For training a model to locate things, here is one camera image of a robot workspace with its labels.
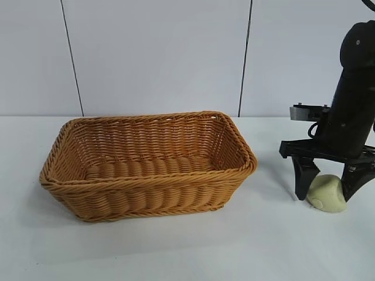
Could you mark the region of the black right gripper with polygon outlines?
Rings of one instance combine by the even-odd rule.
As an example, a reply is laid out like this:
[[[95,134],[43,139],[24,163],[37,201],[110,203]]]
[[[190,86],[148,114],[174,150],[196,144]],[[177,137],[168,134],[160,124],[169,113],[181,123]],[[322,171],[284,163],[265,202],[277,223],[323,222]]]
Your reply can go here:
[[[310,185],[319,174],[313,159],[326,159],[347,163],[342,174],[342,190],[345,202],[362,186],[375,178],[374,147],[366,146],[367,137],[374,124],[374,113],[358,112],[346,115],[348,120],[328,121],[327,112],[292,113],[295,121],[313,121],[313,126],[323,127],[316,136],[308,139],[284,140],[279,152],[283,158],[292,158],[295,172],[295,194],[304,201]]]

